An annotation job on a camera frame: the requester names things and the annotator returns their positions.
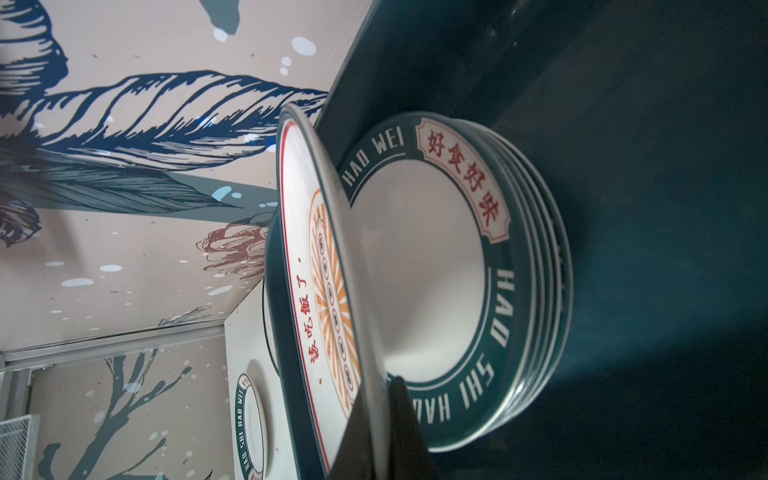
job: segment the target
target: red flower illustration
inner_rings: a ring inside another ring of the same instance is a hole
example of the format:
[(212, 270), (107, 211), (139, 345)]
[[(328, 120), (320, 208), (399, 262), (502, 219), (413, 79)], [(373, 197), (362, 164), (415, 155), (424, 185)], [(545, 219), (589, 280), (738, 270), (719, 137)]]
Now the red flower illustration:
[(230, 223), (208, 234), (208, 238), (197, 243), (197, 248), (207, 253), (209, 262), (206, 271), (217, 271), (221, 275), (242, 275), (241, 280), (264, 276), (264, 247), (266, 246), (266, 224), (248, 223), (248, 220)]

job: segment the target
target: orange sunburst design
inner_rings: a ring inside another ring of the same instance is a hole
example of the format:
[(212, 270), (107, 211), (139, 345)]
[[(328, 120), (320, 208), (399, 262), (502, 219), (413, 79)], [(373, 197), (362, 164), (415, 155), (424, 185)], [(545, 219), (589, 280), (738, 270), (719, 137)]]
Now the orange sunburst design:
[(339, 252), (320, 190), (310, 208), (312, 284), (320, 332), (336, 396), (349, 418), (360, 387), (360, 366)]

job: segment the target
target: stack of plates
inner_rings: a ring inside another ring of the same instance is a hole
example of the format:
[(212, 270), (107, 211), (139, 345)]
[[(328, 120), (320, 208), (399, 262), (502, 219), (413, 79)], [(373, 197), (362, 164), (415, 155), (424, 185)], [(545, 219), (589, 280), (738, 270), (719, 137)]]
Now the stack of plates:
[(416, 113), (363, 136), (330, 182), (300, 115), (284, 111), (278, 181), (288, 298), (326, 469), (358, 392), (375, 458), (389, 444), (388, 415), (376, 410), (386, 376), (406, 380), (433, 452), (519, 414), (554, 371), (571, 318), (568, 240), (541, 176), (493, 131)]
[(358, 223), (390, 375), (430, 450), (522, 412), (571, 321), (568, 239), (541, 175), (494, 131), (437, 114), (374, 127), (339, 168)]

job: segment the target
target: wall mural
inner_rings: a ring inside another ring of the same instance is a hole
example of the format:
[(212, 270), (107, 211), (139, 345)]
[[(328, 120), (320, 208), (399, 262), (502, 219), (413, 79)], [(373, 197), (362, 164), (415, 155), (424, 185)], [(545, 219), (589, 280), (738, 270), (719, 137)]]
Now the wall mural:
[(280, 109), (317, 118), (367, 6), (0, 0), (0, 351), (229, 315), (263, 275)]
[[(41, 480), (233, 478), (223, 362), (226, 362), (226, 353), (223, 339), (219, 337), (42, 372), (43, 376), (35, 379), (31, 402), (31, 411), (42, 415), (38, 477)], [(84, 388), (89, 390), (83, 393), (68, 384), (73, 376), (85, 377)], [(187, 387), (186, 390), (180, 389), (181, 386)], [(201, 391), (197, 398), (200, 403), (199, 406), (193, 404), (196, 409), (191, 411), (192, 398), (187, 397), (196, 390), (195, 386)], [(92, 427), (85, 424), (78, 429), (52, 428), (51, 424), (61, 420), (51, 415), (61, 416), (57, 413), (62, 406), (68, 406), (68, 415), (76, 422), (94, 425), (92, 436), (89, 435)], [(199, 415), (212, 421), (204, 425)], [(216, 451), (209, 445), (215, 445)], [(58, 455), (60, 451), (64, 452), (62, 458)]]

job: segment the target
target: red line on plate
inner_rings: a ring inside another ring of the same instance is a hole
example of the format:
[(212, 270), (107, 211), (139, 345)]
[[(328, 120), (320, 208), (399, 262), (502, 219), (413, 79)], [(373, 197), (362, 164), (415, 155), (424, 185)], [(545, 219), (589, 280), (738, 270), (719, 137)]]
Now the red line on plate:
[[(285, 189), (282, 187), (285, 182), (283, 181), (283, 174), (285, 172), (285, 168), (283, 168), (284, 165), (284, 159), (285, 159), (285, 149), (286, 149), (286, 138), (288, 137), (288, 130), (293, 127), (298, 127), (298, 125), (295, 122), (288, 122), (286, 127), (283, 129), (283, 138), (280, 145), (280, 209), (283, 212), (283, 234), (285, 235), (285, 238), (288, 238), (288, 231), (286, 228), (286, 203), (285, 203)], [(286, 265), (288, 266), (288, 285), (290, 286), (290, 302), (291, 302), (291, 311), (293, 312), (293, 321), (298, 326), (299, 325), (299, 318), (296, 316), (296, 307), (293, 305), (293, 281), (291, 279), (293, 278), (293, 274), (290, 272), (290, 255), (288, 253), (288, 242), (284, 242), (286, 247)], [(301, 356), (301, 364), (304, 367), (304, 380), (306, 385), (306, 392), (310, 394), (310, 406), (312, 407), (312, 418), (315, 421), (315, 428), (317, 431), (317, 437), (320, 440), (320, 449), (323, 451), (323, 460), (325, 460), (326, 463), (326, 470), (330, 471), (330, 462), (328, 462), (328, 455), (326, 454), (326, 446), (323, 442), (323, 434), (320, 433), (320, 425), (317, 421), (317, 412), (315, 411), (315, 401), (312, 398), (312, 388), (310, 387), (310, 378), (306, 374), (306, 362), (304, 361), (304, 345), (301, 342), (301, 330), (296, 330), (296, 338), (299, 339), (299, 345), (301, 348), (299, 349), (299, 354)]]

